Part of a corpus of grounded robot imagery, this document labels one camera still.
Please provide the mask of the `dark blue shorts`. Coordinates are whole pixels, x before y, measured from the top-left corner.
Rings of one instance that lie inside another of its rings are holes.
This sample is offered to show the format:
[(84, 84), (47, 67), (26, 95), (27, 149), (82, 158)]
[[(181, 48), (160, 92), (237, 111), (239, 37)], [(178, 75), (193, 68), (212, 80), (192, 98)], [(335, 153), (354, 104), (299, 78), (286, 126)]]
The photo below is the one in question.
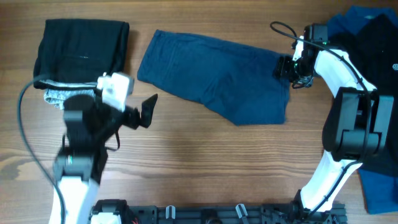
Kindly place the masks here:
[(214, 37), (157, 30), (137, 77), (237, 126), (282, 124), (289, 81), (273, 75), (280, 56)]

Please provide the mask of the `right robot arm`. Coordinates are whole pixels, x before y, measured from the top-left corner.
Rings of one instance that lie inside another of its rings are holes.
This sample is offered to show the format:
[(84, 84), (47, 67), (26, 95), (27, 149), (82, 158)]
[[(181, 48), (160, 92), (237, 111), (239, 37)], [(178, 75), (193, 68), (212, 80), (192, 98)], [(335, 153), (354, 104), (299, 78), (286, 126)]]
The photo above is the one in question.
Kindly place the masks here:
[(380, 154), (387, 139), (394, 99), (381, 95), (354, 67), (349, 55), (328, 40), (327, 26), (292, 31), (292, 56), (279, 58), (274, 76), (292, 88), (309, 88), (322, 78), (333, 104), (322, 131), (324, 153), (312, 178), (289, 205), (291, 223), (324, 223), (336, 210), (333, 201), (350, 175)]

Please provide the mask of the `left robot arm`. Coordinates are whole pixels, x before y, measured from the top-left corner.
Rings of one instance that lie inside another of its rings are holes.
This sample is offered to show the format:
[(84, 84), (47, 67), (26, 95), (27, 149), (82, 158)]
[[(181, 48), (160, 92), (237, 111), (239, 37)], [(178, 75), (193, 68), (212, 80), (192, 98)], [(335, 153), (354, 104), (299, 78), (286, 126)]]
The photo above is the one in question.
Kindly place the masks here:
[(125, 200), (96, 200), (108, 151), (106, 141), (121, 126), (148, 128), (158, 96), (140, 109), (119, 111), (98, 96), (76, 95), (64, 102), (67, 132), (53, 163), (56, 187), (50, 223), (138, 223)]

